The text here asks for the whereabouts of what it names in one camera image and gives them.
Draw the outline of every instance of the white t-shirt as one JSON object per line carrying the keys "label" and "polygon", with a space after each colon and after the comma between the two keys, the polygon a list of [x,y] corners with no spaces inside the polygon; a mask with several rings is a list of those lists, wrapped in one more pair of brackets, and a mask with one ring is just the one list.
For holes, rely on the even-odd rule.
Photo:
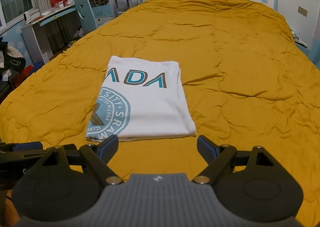
{"label": "white t-shirt", "polygon": [[177,62],[112,56],[101,86],[87,139],[101,142],[194,136]]}

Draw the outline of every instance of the chair backrest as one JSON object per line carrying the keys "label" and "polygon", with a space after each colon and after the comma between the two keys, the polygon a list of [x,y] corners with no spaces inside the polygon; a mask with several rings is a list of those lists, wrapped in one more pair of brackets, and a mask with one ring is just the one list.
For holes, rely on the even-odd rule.
{"label": "chair backrest", "polygon": [[88,34],[97,29],[89,0],[75,0],[76,10],[80,19],[82,30]]}

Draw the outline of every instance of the circular logo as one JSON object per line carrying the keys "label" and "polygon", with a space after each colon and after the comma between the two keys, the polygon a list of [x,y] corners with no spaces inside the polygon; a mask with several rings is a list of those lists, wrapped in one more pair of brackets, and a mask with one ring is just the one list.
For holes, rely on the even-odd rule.
{"label": "circular logo", "polygon": [[102,87],[93,107],[86,137],[101,142],[111,135],[119,135],[129,123],[130,110],[130,104],[124,96]]}

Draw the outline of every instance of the silver screw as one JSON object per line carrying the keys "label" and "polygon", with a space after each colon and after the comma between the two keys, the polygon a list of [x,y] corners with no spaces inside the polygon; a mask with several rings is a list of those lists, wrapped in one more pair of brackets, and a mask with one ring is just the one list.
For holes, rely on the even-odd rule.
{"label": "silver screw", "polygon": [[111,185],[116,185],[116,184],[120,184],[122,182],[121,178],[118,177],[118,176],[109,176],[107,179],[106,179],[106,182],[108,184],[111,184]]}
{"label": "silver screw", "polygon": [[210,181],[210,178],[205,175],[198,175],[196,178],[194,178],[194,181],[198,184],[207,184]]}

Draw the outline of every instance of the bed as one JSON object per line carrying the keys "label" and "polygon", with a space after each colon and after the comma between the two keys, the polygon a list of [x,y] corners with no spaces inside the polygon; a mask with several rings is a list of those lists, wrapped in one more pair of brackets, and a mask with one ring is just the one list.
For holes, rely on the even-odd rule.
{"label": "bed", "polygon": [[[4,142],[88,143],[85,131],[112,55],[173,60],[197,136],[266,148],[299,182],[297,219],[320,221],[320,71],[283,16],[249,0],[148,0],[77,41],[0,105]],[[185,172],[206,162],[196,137],[120,142],[109,162],[131,173]]]}

